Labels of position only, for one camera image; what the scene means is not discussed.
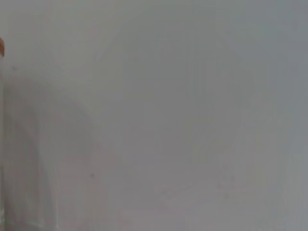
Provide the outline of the glass water dispenser jar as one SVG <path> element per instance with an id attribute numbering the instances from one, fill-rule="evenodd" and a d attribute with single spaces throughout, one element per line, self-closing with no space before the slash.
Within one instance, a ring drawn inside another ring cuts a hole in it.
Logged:
<path id="1" fill-rule="evenodd" d="M 5 231 L 5 202 L 3 180 L 3 56 L 0 54 L 0 231 Z"/>

